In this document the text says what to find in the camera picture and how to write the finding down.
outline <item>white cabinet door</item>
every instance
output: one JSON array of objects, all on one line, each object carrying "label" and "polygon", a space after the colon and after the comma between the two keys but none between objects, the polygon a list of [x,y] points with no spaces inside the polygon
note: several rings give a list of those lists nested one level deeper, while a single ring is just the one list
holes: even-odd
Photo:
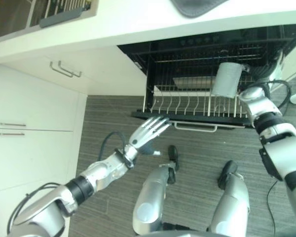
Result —
[{"label": "white cabinet door", "polygon": [[0,128],[72,131],[77,99],[75,91],[0,65]]},{"label": "white cabinet door", "polygon": [[[69,78],[50,68],[61,66],[82,76]],[[35,77],[88,95],[144,95],[146,76],[117,46],[65,52],[5,63]]]},{"label": "white cabinet door", "polygon": [[0,129],[0,190],[67,176],[72,132]]}]

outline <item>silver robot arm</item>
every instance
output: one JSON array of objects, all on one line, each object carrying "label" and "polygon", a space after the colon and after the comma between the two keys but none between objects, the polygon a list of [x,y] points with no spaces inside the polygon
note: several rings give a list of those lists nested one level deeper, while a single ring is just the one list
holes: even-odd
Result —
[{"label": "silver robot arm", "polygon": [[296,216],[296,129],[285,122],[278,108],[260,87],[243,91],[239,99],[259,134],[259,153],[267,172],[284,181]]},{"label": "silver robot arm", "polygon": [[9,228],[8,237],[58,237],[65,228],[64,217],[72,216],[78,206],[97,191],[121,178],[134,167],[138,153],[158,154],[150,142],[171,124],[167,118],[150,118],[131,136],[124,148],[125,154],[116,150],[103,161],[91,164],[78,177],[61,185],[26,208]]}]

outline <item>kitchen counter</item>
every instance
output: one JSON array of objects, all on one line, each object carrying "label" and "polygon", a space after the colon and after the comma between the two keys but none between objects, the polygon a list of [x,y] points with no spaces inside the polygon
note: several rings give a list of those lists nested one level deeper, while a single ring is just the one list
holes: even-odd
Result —
[{"label": "kitchen counter", "polygon": [[0,63],[48,53],[252,27],[296,24],[296,0],[228,0],[197,18],[169,0],[100,0],[97,15],[0,42]]}]

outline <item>dishwasher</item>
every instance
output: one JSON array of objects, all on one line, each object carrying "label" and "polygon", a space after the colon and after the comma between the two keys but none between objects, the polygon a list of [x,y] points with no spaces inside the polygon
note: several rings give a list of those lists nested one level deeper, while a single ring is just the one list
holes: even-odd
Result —
[{"label": "dishwasher", "polygon": [[[143,107],[131,116],[165,116],[176,129],[215,132],[251,127],[238,97],[212,94],[220,63],[268,67],[296,47],[296,24],[119,45],[147,76]],[[243,71],[238,92],[255,79]]]}]

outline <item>floor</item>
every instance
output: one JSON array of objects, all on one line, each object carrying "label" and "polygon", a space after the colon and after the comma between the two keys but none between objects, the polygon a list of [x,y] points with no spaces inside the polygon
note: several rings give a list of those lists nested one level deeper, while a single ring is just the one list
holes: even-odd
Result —
[{"label": "floor", "polygon": [[[292,81],[296,93],[296,80]],[[284,88],[273,95],[283,97]],[[121,131],[126,137],[143,122],[130,117],[130,112],[142,106],[142,97],[89,96],[85,112],[77,174],[94,162],[104,137],[111,131]],[[285,115],[296,126],[296,105],[290,105]],[[245,177],[249,189],[251,213],[247,236],[272,236],[273,225],[266,206],[266,194],[274,179],[261,162],[261,145],[252,129],[218,130],[211,133],[166,130],[154,142],[163,152],[161,157],[139,156],[135,169],[114,181],[108,188],[91,197],[72,217],[70,237],[134,236],[132,211],[142,183],[161,163],[167,162],[167,147],[176,145],[181,159],[177,182],[167,187],[163,220],[204,231],[209,226],[215,207],[222,196],[216,178],[224,164],[233,159]],[[109,156],[120,141],[112,137],[104,156]],[[296,230],[286,189],[278,183],[270,194],[277,233]]]}]

